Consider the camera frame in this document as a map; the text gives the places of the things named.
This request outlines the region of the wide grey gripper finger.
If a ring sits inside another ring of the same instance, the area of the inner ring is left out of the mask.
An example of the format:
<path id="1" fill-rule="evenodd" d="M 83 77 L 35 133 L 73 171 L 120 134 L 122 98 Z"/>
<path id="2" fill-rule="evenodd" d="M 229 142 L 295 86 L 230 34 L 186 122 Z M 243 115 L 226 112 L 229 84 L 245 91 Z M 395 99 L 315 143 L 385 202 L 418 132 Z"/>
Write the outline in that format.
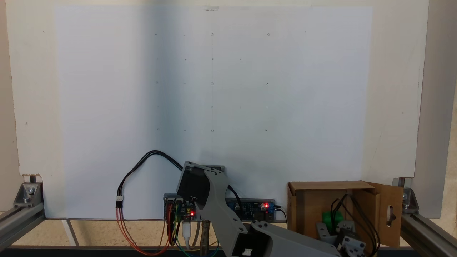
<path id="1" fill-rule="evenodd" d="M 341 230 L 348 230 L 352 233 L 356 233 L 355 223 L 352 220 L 341 221 L 337 224 L 337 233 L 340 233 Z"/>

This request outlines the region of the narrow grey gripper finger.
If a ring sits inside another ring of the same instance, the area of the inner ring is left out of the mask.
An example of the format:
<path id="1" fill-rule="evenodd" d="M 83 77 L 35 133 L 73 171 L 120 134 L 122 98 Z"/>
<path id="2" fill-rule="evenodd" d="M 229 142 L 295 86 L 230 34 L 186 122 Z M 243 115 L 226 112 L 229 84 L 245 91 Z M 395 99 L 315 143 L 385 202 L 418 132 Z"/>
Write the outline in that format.
<path id="1" fill-rule="evenodd" d="M 325 223 L 317 222 L 316 223 L 316 231 L 318 233 L 318 239 L 320 241 L 326 242 L 328 244 L 333 245 L 335 242 L 335 235 L 331 235 L 328 231 L 328 228 Z"/>

